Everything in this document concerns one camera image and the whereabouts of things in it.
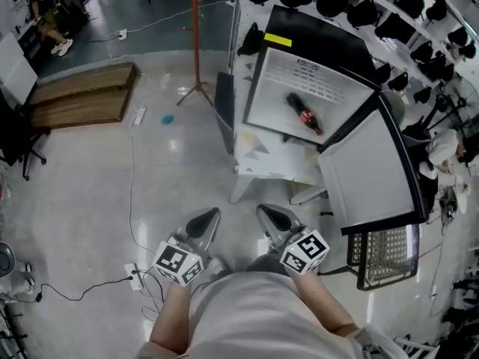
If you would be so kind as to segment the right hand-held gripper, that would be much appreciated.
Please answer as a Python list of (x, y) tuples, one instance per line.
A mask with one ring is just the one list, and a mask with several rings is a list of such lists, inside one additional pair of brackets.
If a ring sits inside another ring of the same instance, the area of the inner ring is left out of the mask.
[(302, 225), (290, 209), (260, 204), (256, 216), (269, 240), (269, 249), (278, 253), (280, 264), (297, 274), (314, 270), (330, 251), (319, 231)]

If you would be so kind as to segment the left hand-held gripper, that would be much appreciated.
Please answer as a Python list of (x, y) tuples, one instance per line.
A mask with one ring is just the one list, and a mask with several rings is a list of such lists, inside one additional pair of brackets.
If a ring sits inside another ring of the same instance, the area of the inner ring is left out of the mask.
[(209, 247), (216, 237), (220, 221), (221, 211), (217, 207), (190, 219), (186, 230), (178, 230), (160, 243), (153, 267), (163, 278), (188, 286), (208, 263)]

